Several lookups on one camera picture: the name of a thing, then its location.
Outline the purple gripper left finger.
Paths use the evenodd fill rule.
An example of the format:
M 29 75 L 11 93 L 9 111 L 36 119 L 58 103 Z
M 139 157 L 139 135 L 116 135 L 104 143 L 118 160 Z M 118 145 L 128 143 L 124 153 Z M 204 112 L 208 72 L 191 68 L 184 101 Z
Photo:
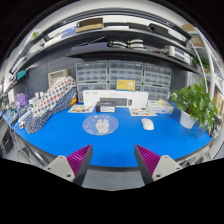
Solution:
M 87 145 L 69 156 L 58 156 L 45 170 L 79 186 L 82 185 L 93 155 L 92 145 Z

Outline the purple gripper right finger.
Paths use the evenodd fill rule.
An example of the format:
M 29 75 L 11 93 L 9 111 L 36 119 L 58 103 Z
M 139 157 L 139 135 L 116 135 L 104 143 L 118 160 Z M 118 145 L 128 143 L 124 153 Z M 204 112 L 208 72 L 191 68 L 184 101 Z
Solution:
M 134 155 L 145 184 L 149 184 L 182 169 L 170 156 L 159 156 L 139 145 L 135 145 Z

